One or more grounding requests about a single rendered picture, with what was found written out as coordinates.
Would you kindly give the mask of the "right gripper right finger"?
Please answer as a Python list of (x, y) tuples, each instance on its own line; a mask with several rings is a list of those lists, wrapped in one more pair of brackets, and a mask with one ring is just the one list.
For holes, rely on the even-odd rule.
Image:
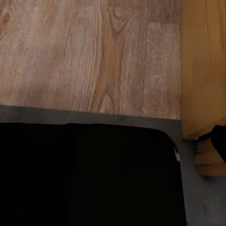
[(216, 125), (214, 127), (211, 142), (226, 162), (226, 126)]

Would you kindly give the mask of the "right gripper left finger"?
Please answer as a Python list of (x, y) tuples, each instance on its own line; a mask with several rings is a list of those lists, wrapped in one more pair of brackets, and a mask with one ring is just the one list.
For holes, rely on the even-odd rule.
[(0, 130), (0, 181), (24, 144), (20, 125)]

